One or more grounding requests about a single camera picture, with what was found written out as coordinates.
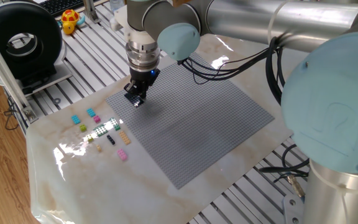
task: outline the cable bundle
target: cable bundle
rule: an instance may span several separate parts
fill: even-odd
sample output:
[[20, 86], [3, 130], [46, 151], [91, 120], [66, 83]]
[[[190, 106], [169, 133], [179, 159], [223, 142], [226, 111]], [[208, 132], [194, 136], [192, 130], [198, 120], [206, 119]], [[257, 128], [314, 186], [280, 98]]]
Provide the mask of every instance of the cable bundle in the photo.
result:
[[283, 167], [263, 167], [263, 168], [260, 168], [259, 171], [265, 172], [265, 173], [273, 173], [273, 172], [283, 173], [283, 174], [280, 175], [279, 178], [274, 180], [274, 183], [276, 183], [277, 181], [279, 181], [282, 178], [288, 177], [289, 175], [294, 175], [295, 177], [307, 177], [308, 176], [307, 172], [303, 172], [303, 171], [298, 170], [298, 169], [308, 165], [309, 164], [309, 159], [301, 162], [298, 165], [292, 166], [292, 167], [287, 167], [287, 165], [285, 164], [285, 157], [287, 156], [287, 153], [291, 149], [293, 149], [295, 147], [296, 147], [296, 144], [293, 144], [292, 146], [288, 147], [284, 151], [284, 153], [282, 155], [282, 159], [281, 159]]
[[[199, 85], [205, 84], [208, 81], [222, 81], [222, 80], [227, 80], [229, 78], [235, 77], [236, 75], [240, 74], [241, 72], [247, 70], [248, 68], [250, 68], [251, 66], [255, 65], [257, 62], [265, 59], [267, 57], [267, 50], [268, 49], [264, 49], [250, 57], [246, 57], [240, 60], [235, 60], [232, 62], [225, 62], [223, 63], [218, 69], [216, 68], [209, 68], [207, 66], [204, 66], [200, 63], [198, 63], [197, 61], [193, 60], [192, 58], [188, 57], [185, 60], [179, 61], [178, 64], [182, 65], [183, 67], [185, 67], [187, 70], [191, 71], [193, 73], [193, 78], [195, 80], [195, 76], [198, 76], [202, 79], [205, 80], [205, 82], [203, 83], [198, 83], [196, 80], [195, 82]], [[241, 66], [239, 66], [238, 68], [233, 68], [233, 69], [222, 69], [223, 66], [229, 64], [229, 63], [235, 63], [235, 62], [241, 62], [244, 60], [248, 60], [246, 63], [242, 64]], [[201, 72], [199, 69], [195, 68], [193, 66], [193, 63], [195, 65], [197, 65], [199, 68], [203, 68], [205, 70], [210, 71], [209, 73], [206, 72]]]

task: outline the pink lego brick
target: pink lego brick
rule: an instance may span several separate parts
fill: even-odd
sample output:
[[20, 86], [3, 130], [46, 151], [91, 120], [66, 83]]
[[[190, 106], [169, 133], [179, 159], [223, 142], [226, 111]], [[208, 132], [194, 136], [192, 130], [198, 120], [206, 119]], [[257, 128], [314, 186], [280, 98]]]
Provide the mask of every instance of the pink lego brick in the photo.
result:
[[94, 120], [94, 122], [99, 123], [100, 122], [100, 117], [98, 115], [96, 115], [96, 116], [93, 117], [93, 120]]
[[124, 161], [128, 158], [127, 154], [125, 154], [124, 150], [122, 150], [122, 149], [118, 150], [117, 154], [122, 161]]

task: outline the cable connector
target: cable connector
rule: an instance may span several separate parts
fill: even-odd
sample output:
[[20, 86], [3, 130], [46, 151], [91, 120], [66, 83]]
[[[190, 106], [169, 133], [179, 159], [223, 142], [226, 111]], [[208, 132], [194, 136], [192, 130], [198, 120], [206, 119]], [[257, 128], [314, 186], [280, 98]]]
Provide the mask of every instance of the cable connector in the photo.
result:
[[185, 63], [187, 61], [187, 58], [186, 59], [183, 59], [183, 60], [179, 60], [178, 61], [178, 65], [183, 65], [183, 63]]
[[299, 198], [302, 198], [305, 196], [305, 192], [303, 191], [301, 185], [298, 183], [294, 175], [289, 175], [287, 177], [288, 182], [292, 185], [293, 190], [299, 196]]

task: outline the metal pole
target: metal pole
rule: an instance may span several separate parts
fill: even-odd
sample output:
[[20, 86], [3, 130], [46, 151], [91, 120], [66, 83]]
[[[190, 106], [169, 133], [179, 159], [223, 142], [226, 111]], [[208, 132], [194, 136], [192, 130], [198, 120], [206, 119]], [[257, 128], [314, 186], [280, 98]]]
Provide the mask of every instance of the metal pole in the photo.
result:
[[0, 53], [0, 78], [4, 83], [6, 90], [16, 102], [17, 107], [26, 115], [27, 120], [32, 123], [37, 120], [35, 113], [32, 111], [29, 102], [25, 98], [21, 88], [17, 84], [11, 70], [7, 66], [4, 58]]
[[100, 22], [100, 19], [96, 13], [96, 9], [94, 7], [93, 0], [84, 0], [84, 7], [85, 7], [85, 15], [92, 20], [92, 22], [97, 23]]
[[[206, 20], [214, 34], [267, 44], [269, 22], [283, 1], [214, 0]], [[351, 28], [358, 4], [291, 1], [277, 13], [272, 37], [285, 47], [311, 52]]]
[[358, 174], [336, 172], [310, 162], [303, 224], [358, 224]]

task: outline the yellow toy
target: yellow toy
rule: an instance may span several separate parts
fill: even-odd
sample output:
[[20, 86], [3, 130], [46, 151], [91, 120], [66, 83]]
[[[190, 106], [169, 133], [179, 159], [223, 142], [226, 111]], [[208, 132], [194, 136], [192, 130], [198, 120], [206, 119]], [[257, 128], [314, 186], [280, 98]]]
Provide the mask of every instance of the yellow toy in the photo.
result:
[[68, 9], [62, 14], [63, 31], [70, 35], [74, 32], [75, 25], [81, 25], [85, 22], [85, 16], [80, 19], [80, 15], [72, 9]]

